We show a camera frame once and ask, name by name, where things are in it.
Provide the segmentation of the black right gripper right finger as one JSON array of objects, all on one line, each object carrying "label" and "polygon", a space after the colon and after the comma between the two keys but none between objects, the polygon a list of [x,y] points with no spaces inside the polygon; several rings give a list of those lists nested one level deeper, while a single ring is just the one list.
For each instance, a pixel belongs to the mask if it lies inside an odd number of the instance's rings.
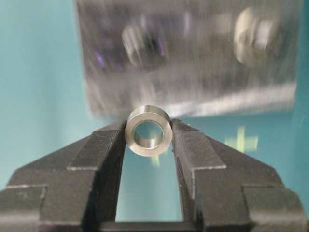
[{"label": "black right gripper right finger", "polygon": [[204,232],[304,232],[299,196],[277,171],[179,119],[171,122],[182,218]]}]

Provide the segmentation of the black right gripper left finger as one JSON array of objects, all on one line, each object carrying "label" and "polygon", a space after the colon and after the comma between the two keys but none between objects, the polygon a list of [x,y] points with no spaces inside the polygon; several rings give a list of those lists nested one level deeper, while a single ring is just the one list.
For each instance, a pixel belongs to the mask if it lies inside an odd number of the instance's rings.
[{"label": "black right gripper left finger", "polygon": [[126,122],[117,121],[14,171],[0,192],[3,232],[95,232],[115,221]]}]

